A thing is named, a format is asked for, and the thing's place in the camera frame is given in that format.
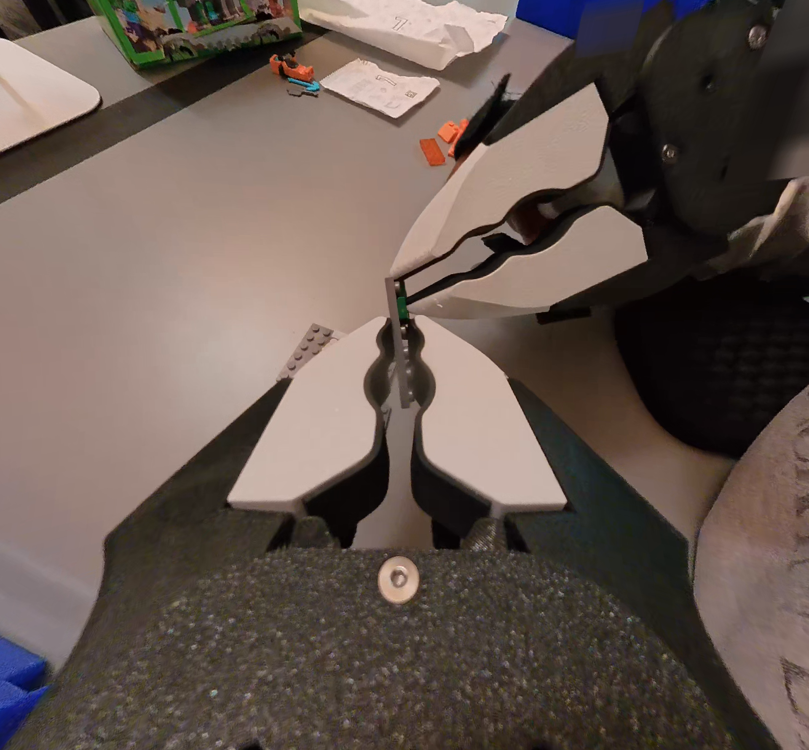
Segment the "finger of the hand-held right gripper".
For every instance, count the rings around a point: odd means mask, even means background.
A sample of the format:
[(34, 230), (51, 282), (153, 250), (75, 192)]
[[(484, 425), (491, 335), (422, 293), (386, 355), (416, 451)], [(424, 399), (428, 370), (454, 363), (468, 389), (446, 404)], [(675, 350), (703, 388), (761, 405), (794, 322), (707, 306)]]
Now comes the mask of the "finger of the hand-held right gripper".
[(530, 195), (589, 181), (601, 167), (608, 121), (591, 83), (494, 143), (479, 144), (416, 219), (390, 276), (404, 278), (444, 258)]
[(531, 246), (491, 255), (408, 296), (408, 311), (431, 318), (493, 319), (547, 312), (648, 260), (642, 227), (599, 206), (563, 219)]

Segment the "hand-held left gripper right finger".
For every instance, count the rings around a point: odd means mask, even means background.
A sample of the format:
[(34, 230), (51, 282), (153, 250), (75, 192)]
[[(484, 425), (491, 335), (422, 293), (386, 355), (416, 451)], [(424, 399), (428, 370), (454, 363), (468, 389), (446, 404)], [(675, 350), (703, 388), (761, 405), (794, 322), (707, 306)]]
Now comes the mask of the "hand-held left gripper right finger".
[(561, 482), (507, 374), (425, 316), (411, 321), (419, 412), (413, 498), (442, 537), (460, 542), (483, 519), (562, 512)]

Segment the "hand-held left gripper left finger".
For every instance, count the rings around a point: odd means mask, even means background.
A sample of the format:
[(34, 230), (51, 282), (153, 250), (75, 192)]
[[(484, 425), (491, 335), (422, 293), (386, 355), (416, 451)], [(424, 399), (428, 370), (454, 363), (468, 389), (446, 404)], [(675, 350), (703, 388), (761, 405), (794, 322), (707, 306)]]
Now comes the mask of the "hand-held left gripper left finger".
[(282, 394), (228, 494), (233, 509), (322, 519), (340, 546), (384, 501), (389, 320), (327, 346)]

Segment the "grey lego baseplate build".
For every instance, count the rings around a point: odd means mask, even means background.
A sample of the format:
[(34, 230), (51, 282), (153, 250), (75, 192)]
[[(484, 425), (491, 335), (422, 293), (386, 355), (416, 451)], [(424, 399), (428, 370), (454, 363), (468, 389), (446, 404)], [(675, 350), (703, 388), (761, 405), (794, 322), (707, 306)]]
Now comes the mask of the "grey lego baseplate build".
[(295, 347), (292, 355), (281, 367), (276, 381), (284, 381), (298, 376), (303, 366), (322, 353), (330, 343), (340, 340), (344, 336), (345, 334), (341, 331), (335, 331), (317, 323), (311, 324)]

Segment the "large dark grey lego plate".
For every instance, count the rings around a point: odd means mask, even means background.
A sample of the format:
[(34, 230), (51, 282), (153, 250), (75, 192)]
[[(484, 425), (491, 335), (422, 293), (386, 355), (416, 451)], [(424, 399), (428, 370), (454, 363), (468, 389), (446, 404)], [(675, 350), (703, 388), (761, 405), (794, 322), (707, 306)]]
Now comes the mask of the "large dark grey lego plate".
[(406, 410), (410, 408), (410, 405), (415, 398), (413, 393), (413, 367), (411, 365), (412, 361), (410, 357), (410, 334), (412, 321), (411, 316), (407, 320), (400, 320), (397, 315), (396, 290), (399, 288), (403, 288), (405, 290), (403, 280), (396, 280), (393, 277), (387, 277), (385, 279), (385, 291), (388, 300), (389, 320), (391, 324), (393, 358), (398, 377), (399, 402), (402, 409)]

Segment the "person's right forearm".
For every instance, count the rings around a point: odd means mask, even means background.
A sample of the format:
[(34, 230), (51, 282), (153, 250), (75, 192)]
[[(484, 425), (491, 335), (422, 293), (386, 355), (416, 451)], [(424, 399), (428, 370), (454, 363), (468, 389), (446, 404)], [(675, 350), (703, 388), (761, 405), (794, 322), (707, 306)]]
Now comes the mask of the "person's right forearm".
[(776, 207), (733, 232), (727, 268), (758, 269), (763, 276), (808, 276), (808, 178), (793, 179)]

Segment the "orange and teal lego assembly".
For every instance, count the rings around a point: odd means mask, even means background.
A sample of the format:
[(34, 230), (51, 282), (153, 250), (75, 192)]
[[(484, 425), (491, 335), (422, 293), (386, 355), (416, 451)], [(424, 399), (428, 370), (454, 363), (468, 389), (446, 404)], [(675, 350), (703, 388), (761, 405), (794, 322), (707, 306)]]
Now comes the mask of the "orange and teal lego assembly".
[(293, 54), (274, 54), (268, 63), (273, 73), (287, 83), (288, 95), (296, 98), (319, 96), (321, 88), (315, 78), (314, 68), (298, 63)]

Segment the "person's right hand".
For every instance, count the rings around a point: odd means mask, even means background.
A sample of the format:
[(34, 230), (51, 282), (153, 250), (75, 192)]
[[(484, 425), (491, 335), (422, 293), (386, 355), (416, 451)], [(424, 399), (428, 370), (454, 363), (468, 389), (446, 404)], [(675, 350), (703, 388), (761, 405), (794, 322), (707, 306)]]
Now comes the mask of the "person's right hand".
[(506, 218), (509, 227), (515, 231), (521, 242), (532, 244), (543, 235), (559, 212), (551, 203), (541, 203), (538, 199), (524, 199), (515, 206)]

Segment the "white instruction sheet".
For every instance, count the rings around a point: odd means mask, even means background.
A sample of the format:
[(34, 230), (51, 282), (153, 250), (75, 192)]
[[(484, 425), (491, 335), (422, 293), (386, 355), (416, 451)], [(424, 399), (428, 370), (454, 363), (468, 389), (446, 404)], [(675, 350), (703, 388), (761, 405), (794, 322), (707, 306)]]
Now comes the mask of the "white instruction sheet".
[(319, 80), (319, 86), (392, 119), (407, 115), (440, 88), (434, 77), (406, 77), (355, 59)]

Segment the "white crumpled paper bag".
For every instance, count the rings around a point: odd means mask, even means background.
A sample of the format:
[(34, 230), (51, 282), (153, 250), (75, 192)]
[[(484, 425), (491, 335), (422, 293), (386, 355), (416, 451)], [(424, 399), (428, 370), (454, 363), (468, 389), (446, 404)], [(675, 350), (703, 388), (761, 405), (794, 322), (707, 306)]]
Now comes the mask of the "white crumpled paper bag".
[(341, 33), (431, 71), (488, 48), (507, 16), (456, 0), (298, 0), (302, 20)]

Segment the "white stand base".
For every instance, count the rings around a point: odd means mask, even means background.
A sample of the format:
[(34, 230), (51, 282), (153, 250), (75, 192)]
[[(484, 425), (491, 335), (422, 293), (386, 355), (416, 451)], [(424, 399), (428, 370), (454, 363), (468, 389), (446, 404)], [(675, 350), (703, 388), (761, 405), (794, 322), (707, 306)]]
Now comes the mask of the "white stand base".
[(17, 43), (1, 41), (1, 152), (88, 115), (99, 91)]

